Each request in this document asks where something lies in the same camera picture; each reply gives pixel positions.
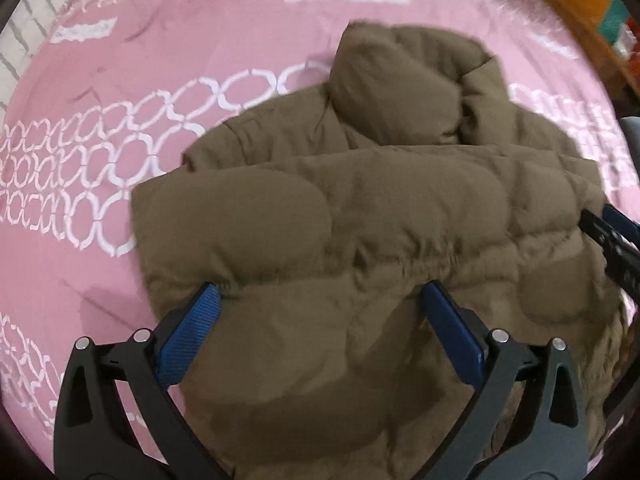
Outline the pink patterned bed sheet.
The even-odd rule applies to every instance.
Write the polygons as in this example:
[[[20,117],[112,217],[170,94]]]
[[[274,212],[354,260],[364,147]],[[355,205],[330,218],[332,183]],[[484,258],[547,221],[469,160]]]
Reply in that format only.
[[[40,460],[75,339],[151,321],[132,189],[218,122],[322,81],[352,20],[484,42],[511,98],[562,127],[638,216],[613,105],[544,0],[21,0],[1,35],[1,399]]]

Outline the brown puffer jacket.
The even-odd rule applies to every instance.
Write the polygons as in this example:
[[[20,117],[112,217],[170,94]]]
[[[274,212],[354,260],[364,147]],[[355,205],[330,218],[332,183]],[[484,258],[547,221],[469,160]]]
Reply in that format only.
[[[588,448],[625,308],[580,232],[598,166],[513,103],[478,42],[356,22],[323,84],[204,134],[131,196],[141,272],[165,315],[203,284],[219,322],[181,391],[186,421],[240,479],[407,479],[469,401],[416,295],[528,344],[564,339]]]

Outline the wooden bedside table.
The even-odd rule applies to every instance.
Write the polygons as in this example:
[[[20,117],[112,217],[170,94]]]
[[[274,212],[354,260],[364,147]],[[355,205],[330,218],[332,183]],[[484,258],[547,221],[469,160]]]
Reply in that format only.
[[[546,0],[584,51],[604,85],[617,117],[639,113],[639,84],[622,58],[589,24],[568,6],[568,0]]]

